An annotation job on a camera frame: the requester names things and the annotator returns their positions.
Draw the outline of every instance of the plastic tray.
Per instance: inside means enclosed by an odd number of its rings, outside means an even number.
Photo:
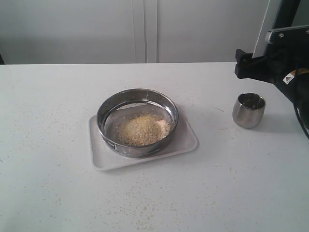
[[[164,157],[175,156],[189,152],[197,147],[198,141],[189,123],[180,115],[175,134],[170,144],[162,151],[145,158],[128,158],[112,151],[104,142],[97,128],[96,116],[89,120],[91,142],[91,165],[98,171],[108,171],[126,167],[137,163],[143,163]]]

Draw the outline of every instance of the metal sieve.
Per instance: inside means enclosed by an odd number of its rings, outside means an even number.
[[[118,141],[115,135],[119,125],[142,115],[164,119],[170,126],[168,135],[144,146],[127,146]],[[98,110],[97,124],[104,141],[112,150],[126,157],[141,158],[153,155],[169,144],[178,117],[177,107],[168,97],[153,90],[137,88],[109,97]]]

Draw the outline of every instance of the table surface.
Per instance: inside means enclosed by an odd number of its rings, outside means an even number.
[[[0,231],[308,231],[309,142],[292,104],[271,84],[238,80],[234,66],[0,66]],[[94,170],[90,117],[140,87],[180,105],[197,149]],[[253,130],[232,120],[242,92],[267,101]]]

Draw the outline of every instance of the black cable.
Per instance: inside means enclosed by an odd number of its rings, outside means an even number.
[[[297,109],[297,81],[298,81],[298,72],[299,72],[299,67],[298,65],[296,66],[296,72],[295,72],[295,87],[294,87],[294,102],[293,102],[293,107],[294,107],[294,111],[297,117],[297,120],[301,126],[301,129],[303,130],[304,134],[306,135],[306,137],[309,139],[309,133],[306,129],[306,127],[304,126],[303,121],[301,120],[299,113],[298,113],[298,109]]]

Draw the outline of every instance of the metal cup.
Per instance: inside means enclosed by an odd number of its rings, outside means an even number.
[[[251,129],[257,126],[264,115],[266,101],[255,93],[242,93],[233,108],[233,120],[240,127]]]

